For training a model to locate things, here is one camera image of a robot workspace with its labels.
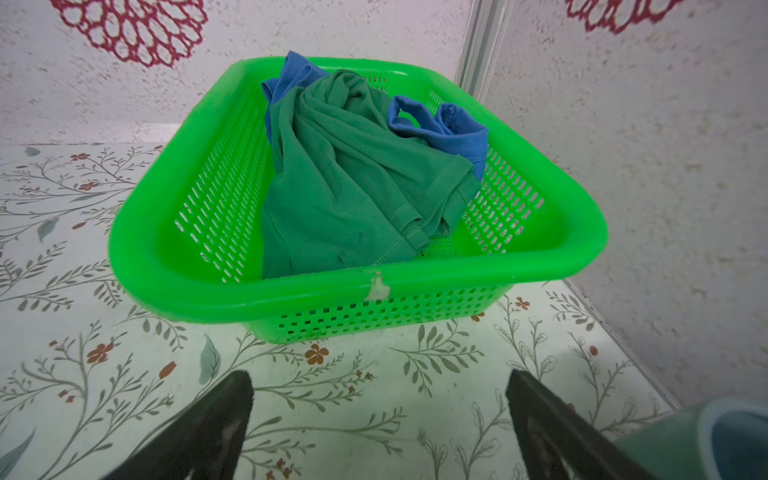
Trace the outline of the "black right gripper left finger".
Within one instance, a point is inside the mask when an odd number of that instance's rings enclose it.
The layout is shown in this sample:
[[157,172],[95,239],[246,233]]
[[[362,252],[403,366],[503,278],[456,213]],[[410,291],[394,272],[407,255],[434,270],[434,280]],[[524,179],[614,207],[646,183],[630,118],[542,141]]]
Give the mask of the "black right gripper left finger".
[[253,408],[250,375],[234,371],[107,479],[232,479]]

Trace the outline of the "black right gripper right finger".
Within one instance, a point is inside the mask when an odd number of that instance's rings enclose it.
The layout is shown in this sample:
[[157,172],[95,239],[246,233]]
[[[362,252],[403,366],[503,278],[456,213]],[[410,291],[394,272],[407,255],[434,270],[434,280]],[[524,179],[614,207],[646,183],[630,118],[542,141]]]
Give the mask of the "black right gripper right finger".
[[651,479],[527,371],[511,372],[505,396],[531,479]]

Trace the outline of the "green tank top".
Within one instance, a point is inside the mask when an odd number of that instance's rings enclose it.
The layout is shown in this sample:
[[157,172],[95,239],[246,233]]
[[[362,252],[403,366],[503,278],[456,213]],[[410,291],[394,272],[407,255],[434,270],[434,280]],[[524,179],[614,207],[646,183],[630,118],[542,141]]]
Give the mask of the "green tank top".
[[271,108],[265,278],[408,262],[453,233],[480,187],[472,164],[394,133],[390,105],[339,70]]

